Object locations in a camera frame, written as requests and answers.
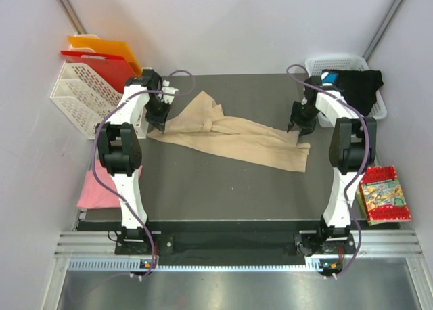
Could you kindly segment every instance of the gray floor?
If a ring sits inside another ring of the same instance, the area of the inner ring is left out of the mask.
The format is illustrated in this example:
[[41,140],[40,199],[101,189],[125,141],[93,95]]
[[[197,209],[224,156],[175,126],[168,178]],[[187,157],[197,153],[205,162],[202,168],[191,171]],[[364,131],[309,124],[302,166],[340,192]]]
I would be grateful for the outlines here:
[[[302,88],[284,74],[197,76],[202,91],[222,104],[227,116],[287,129],[294,100]],[[187,91],[191,79],[172,85]],[[193,99],[177,98],[169,118]],[[152,220],[319,219],[329,200],[332,168],[331,129],[317,125],[300,141],[311,144],[305,173],[294,173],[222,158],[183,146],[141,141],[141,197]],[[118,210],[96,210],[87,220],[120,219]]]
[[101,284],[111,275],[68,272],[58,309],[421,309],[404,259],[360,259],[337,281],[317,273],[154,273],[142,283],[122,276]]

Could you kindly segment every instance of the wall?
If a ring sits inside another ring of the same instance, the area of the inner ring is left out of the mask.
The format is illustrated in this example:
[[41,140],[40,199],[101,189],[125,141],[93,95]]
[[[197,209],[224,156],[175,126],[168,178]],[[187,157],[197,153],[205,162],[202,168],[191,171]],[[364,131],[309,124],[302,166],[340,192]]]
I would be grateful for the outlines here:
[[90,157],[50,101],[72,28],[56,0],[0,0],[0,308],[36,309]]
[[392,0],[71,0],[87,32],[128,41],[161,74],[284,73],[362,55]]
[[382,162],[395,164],[430,271],[433,272],[433,29],[431,0],[406,0],[372,56],[382,71],[388,118],[379,123]]

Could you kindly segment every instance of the white plastic basket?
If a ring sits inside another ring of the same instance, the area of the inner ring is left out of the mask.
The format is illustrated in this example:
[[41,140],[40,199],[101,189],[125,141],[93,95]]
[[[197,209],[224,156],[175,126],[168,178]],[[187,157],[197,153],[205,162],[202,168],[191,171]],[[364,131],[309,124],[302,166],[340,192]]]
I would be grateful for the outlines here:
[[[87,64],[65,63],[50,98],[87,139],[95,139],[96,125],[122,95]],[[147,127],[141,114],[134,126],[138,138],[146,138]]]
[[[305,68],[309,73],[309,76],[321,75],[323,70],[358,70],[365,71],[369,70],[367,62],[360,56],[327,56],[322,58],[309,58],[305,61]],[[371,112],[368,116],[372,116],[375,119],[384,119],[387,111],[384,100],[380,95],[380,92],[376,92],[377,102],[373,105]],[[322,127],[331,127],[331,122],[323,115],[319,113],[317,115],[319,124]]]

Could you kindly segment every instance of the perforated basket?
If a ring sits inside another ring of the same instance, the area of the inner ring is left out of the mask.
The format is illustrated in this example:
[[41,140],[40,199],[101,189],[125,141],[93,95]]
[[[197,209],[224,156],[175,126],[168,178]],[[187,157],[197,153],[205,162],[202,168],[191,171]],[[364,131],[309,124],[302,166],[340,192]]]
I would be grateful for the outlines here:
[[[367,62],[360,56],[327,56],[322,58],[309,58],[305,61],[305,68],[308,71],[309,76],[321,75],[322,71],[327,69],[357,71],[369,70]],[[383,119],[387,114],[385,103],[379,91],[376,92],[376,97],[378,100],[373,105],[368,116],[372,116],[375,119]],[[319,113],[317,118],[322,127],[332,126],[331,122],[329,122],[322,113]]]
[[[96,125],[115,109],[122,95],[90,66],[65,63],[50,98],[87,139],[94,139]],[[135,125],[138,138],[146,138],[147,126],[141,115]]]

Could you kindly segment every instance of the beige cloth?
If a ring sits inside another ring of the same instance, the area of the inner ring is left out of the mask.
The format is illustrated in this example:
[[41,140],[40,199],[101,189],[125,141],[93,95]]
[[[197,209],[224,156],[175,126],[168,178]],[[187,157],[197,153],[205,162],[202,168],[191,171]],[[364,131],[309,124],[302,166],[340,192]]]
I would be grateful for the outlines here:
[[310,144],[298,144],[299,132],[280,131],[250,120],[224,116],[221,105],[202,91],[178,115],[167,121],[165,133],[148,137],[288,171],[305,172]]

